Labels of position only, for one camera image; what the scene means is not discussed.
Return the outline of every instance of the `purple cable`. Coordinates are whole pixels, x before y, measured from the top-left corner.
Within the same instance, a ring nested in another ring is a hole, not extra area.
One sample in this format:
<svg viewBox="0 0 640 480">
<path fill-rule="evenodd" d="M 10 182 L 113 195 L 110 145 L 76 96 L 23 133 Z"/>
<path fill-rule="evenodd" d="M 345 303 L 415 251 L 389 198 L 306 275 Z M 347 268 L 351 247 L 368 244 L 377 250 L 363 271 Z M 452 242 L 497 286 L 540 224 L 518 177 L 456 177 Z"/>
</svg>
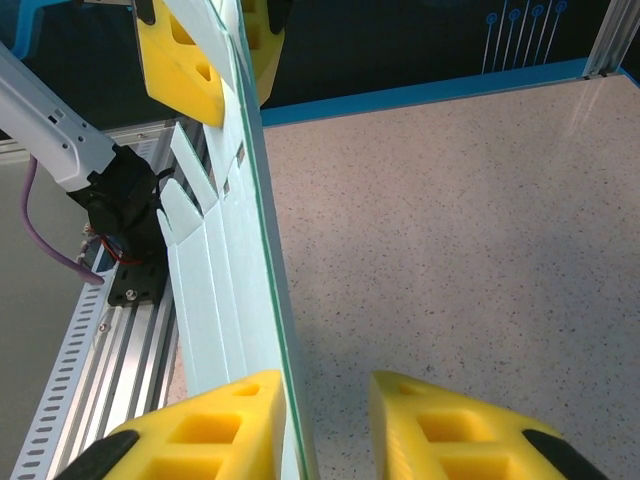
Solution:
<svg viewBox="0 0 640 480">
<path fill-rule="evenodd" d="M 78 275 L 80 275 L 80 278 L 85 282 L 90 283 L 91 285 L 102 285 L 104 283 L 104 279 L 100 275 L 96 275 L 91 270 L 83 267 L 82 265 L 78 265 L 76 262 L 73 262 L 60 252 L 54 250 L 53 247 L 49 245 L 45 239 L 38 234 L 38 232 L 36 232 L 35 228 L 33 228 L 31 220 L 29 220 L 29 194 L 31 193 L 33 180 L 36 178 L 37 169 L 38 160 L 31 155 L 31 158 L 29 159 L 29 168 L 27 169 L 27 176 L 24 179 L 24 186 L 22 187 L 22 193 L 20 194 L 20 217 L 22 218 L 22 224 L 24 225 L 25 230 L 33 241 L 36 242 L 36 245 L 38 245 L 44 253 L 49 255 L 55 261 L 77 272 Z"/>
</svg>

